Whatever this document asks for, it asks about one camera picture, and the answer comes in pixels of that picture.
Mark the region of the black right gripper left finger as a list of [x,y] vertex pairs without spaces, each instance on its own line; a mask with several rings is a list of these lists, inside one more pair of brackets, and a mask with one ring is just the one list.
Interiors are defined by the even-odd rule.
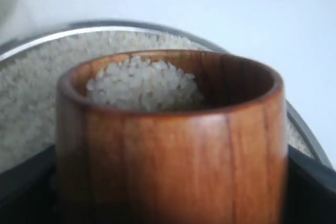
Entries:
[[59,223],[55,150],[49,147],[1,174],[1,223]]

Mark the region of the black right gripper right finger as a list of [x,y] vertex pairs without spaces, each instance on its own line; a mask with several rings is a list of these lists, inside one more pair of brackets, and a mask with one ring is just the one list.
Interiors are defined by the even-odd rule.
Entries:
[[291,146],[285,223],[335,224],[335,170]]

